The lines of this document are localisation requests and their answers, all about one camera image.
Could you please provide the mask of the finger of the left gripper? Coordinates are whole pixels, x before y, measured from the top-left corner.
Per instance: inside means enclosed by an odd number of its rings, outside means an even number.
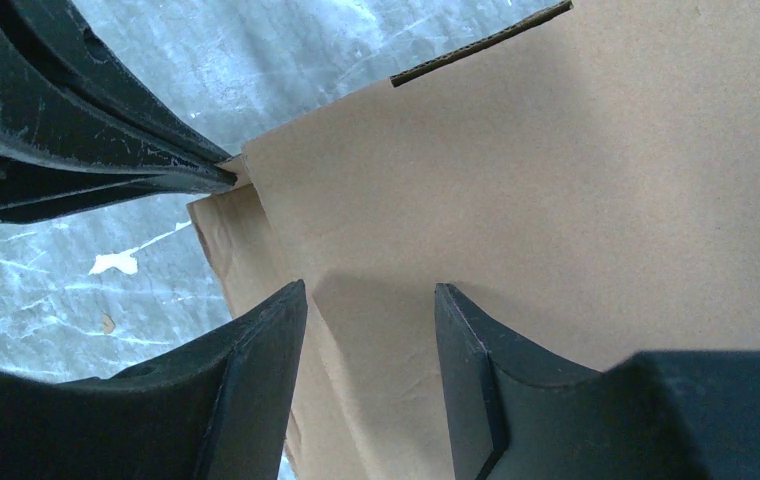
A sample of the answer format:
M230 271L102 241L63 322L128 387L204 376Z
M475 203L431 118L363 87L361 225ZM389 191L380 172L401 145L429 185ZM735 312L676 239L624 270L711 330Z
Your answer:
M0 22L0 223L29 224L164 193L208 194L237 180L53 83Z
M39 71L143 133L211 162L229 154L181 121L110 50L71 1L0 1L0 22Z

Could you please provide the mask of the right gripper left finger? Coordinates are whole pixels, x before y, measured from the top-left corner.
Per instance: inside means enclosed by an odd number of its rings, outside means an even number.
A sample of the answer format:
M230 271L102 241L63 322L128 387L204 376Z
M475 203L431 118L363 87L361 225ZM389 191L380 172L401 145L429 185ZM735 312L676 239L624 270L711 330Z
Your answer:
M307 322L302 281L107 378L0 371L0 479L274 479Z

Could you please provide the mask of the brown cardboard box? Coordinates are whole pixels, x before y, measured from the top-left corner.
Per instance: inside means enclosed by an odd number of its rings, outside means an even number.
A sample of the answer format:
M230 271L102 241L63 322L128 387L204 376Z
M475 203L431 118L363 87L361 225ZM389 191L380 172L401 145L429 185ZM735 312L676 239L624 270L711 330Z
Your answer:
M574 1L241 159L189 213L232 314L306 284L302 479L452 477L439 283L596 369L760 349L760 1Z

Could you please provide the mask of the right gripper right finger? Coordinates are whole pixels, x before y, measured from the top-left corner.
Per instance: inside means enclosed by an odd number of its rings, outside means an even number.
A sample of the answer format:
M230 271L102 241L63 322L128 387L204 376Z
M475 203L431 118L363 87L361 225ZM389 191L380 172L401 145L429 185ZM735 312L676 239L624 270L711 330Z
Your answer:
M459 479L760 479L760 351L642 351L598 372L435 289Z

